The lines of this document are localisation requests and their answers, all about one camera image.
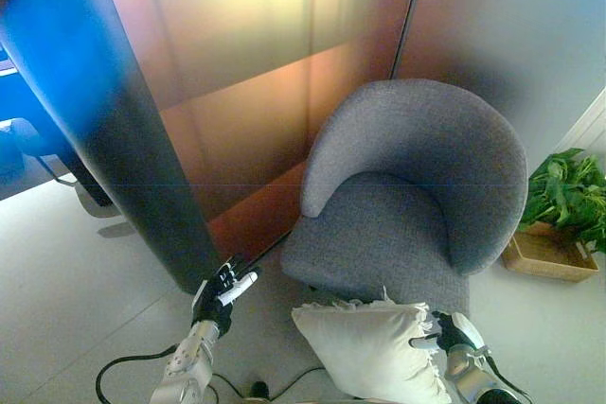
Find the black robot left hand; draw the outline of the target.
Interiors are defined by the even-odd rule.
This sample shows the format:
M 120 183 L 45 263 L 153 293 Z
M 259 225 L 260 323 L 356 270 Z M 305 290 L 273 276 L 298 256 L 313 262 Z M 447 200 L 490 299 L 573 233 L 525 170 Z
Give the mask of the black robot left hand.
M 241 257 L 225 261 L 214 274 L 205 279 L 192 302 L 192 325 L 210 321 L 217 325 L 220 337 L 231 326 L 235 301 L 258 280 L 260 267 L 251 267 Z

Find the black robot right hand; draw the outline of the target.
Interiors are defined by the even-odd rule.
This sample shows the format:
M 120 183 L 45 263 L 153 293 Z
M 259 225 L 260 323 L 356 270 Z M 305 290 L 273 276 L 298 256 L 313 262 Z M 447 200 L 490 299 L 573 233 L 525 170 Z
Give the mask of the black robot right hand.
M 433 311 L 440 331 L 420 338 L 411 338 L 411 347 L 421 350 L 441 349 L 448 353 L 456 345 L 467 345 L 472 350 L 480 350 L 486 346 L 484 339 L 473 323 L 462 313 L 444 313 Z

